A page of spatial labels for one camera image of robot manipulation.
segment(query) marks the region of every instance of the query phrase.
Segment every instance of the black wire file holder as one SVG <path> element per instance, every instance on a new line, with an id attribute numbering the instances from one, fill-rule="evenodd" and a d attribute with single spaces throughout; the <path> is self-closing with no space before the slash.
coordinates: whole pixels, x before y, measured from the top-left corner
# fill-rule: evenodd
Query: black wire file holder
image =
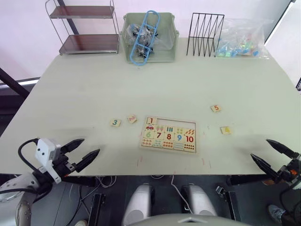
<path id="1" fill-rule="evenodd" d="M 190 39 L 192 39 L 193 55 L 197 52 L 198 56 L 203 53 L 205 57 L 208 53 L 210 57 L 213 51 L 215 56 L 221 37 L 224 17 L 225 15 L 222 14 L 192 13 L 186 55 L 188 55 L 189 43 Z"/>

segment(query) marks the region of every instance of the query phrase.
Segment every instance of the white wall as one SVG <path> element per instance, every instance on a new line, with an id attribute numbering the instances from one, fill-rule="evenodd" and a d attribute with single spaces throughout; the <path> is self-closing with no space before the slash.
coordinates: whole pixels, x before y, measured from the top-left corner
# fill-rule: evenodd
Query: white wall
<path id="1" fill-rule="evenodd" d="M 220 13 L 227 18 L 278 20 L 289 0 L 115 0 L 119 29 L 127 12 L 171 12 L 180 37 L 187 37 L 192 12 Z M 109 0 L 65 0 L 66 4 L 106 5 Z M 0 0 L 0 67 L 15 80 L 39 77 L 58 54 L 61 43 L 45 12 L 45 0 Z M 54 20 L 64 38 L 60 20 Z M 74 20 L 79 32 L 113 31 L 110 20 Z M 269 24 L 269 33 L 273 24 Z"/>
<path id="2" fill-rule="evenodd" d="M 301 0 L 283 18 L 266 48 L 296 85 L 301 77 Z"/>

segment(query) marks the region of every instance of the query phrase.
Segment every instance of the person's foot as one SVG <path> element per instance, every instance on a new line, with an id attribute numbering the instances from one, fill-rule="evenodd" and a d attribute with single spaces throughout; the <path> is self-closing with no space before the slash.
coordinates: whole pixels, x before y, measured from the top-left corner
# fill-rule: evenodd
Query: person's foot
<path id="1" fill-rule="evenodd" d="M 268 206 L 268 213 L 270 217 L 277 223 L 281 224 L 281 216 L 284 214 L 285 210 L 279 208 L 275 205 L 269 205 Z"/>

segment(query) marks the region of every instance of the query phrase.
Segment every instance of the white table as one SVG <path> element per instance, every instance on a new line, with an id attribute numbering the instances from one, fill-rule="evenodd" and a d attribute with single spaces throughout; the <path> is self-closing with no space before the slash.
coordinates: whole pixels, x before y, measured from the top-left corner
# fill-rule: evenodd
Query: white table
<path id="1" fill-rule="evenodd" d="M 261 174 L 250 153 L 275 170 L 287 164 L 265 139 L 301 150 L 301 98 L 275 60 L 186 56 L 186 43 L 179 39 L 174 63 L 142 67 L 126 62 L 122 46 L 117 55 L 57 56 L 0 138 L 0 172 L 31 171 L 17 149 L 34 137 L 62 145 L 85 138 L 68 154 L 71 162 L 100 147 L 76 175 Z M 132 113 L 135 124 L 126 120 Z M 197 154 L 139 149 L 147 115 L 196 121 Z M 112 118 L 122 119 L 119 128 L 109 126 Z M 221 126 L 233 135 L 221 134 Z M 24 148 L 38 167 L 34 151 Z"/>

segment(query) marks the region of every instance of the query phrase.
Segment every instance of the plastic bin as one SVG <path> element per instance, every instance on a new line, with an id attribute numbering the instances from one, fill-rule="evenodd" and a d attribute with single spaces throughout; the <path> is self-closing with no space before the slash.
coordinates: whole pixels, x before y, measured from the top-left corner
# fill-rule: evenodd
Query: plastic bin
<path id="1" fill-rule="evenodd" d="M 159 13 L 161 16 L 160 23 L 158 25 L 157 33 L 158 38 L 162 41 L 169 42 L 170 40 L 173 42 L 171 45 L 171 49 L 169 50 L 160 50 L 156 48 L 156 44 L 154 44 L 153 53 L 150 54 L 150 57 L 148 58 L 148 63 L 150 62 L 173 62 L 175 59 L 175 50 L 176 50 L 176 44 L 179 37 L 179 32 L 175 29 L 174 25 L 174 15 L 171 13 Z M 143 22 L 143 18 L 145 16 L 145 13 L 127 13 L 124 18 L 124 24 L 123 29 L 121 32 L 122 36 L 122 42 L 123 47 L 127 56 L 127 61 L 131 63 L 129 55 L 132 51 L 133 45 L 129 45 L 127 43 L 127 27 L 130 24 L 138 24 L 141 25 Z M 154 24 L 156 23 L 158 17 L 156 15 L 150 14 L 148 16 L 148 23 Z M 141 56 L 136 55 L 134 57 L 134 60 L 139 62 L 143 61 L 143 58 Z"/>

